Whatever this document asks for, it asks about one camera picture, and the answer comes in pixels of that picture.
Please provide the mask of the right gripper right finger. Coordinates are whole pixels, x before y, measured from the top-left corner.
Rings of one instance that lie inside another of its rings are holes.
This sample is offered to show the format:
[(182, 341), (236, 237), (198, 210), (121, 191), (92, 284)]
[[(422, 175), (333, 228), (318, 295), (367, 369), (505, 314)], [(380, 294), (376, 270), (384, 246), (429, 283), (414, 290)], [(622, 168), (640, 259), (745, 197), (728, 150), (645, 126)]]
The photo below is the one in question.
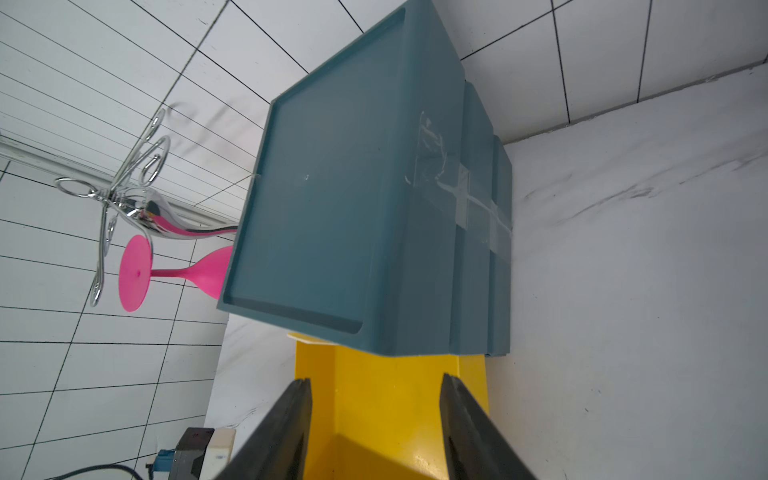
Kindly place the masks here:
[(535, 479), (460, 378), (443, 375), (439, 406), (450, 479)]

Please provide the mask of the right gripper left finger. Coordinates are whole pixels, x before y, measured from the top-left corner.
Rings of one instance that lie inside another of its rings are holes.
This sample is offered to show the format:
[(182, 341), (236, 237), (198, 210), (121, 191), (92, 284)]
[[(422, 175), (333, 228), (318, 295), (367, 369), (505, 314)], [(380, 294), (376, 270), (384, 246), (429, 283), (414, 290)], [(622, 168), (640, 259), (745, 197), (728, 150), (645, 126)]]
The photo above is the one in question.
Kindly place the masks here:
[(302, 479), (311, 417), (311, 381), (296, 379), (216, 479)]

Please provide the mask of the yellow drawer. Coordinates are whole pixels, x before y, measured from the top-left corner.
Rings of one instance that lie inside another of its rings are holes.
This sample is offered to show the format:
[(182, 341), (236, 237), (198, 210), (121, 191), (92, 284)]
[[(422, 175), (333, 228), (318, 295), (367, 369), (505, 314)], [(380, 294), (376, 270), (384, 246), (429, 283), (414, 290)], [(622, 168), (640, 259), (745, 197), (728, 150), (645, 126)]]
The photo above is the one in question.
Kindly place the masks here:
[(382, 357), (299, 341), (295, 376), (312, 390), (307, 479), (445, 479), (442, 378), (459, 378), (489, 407), (486, 359)]

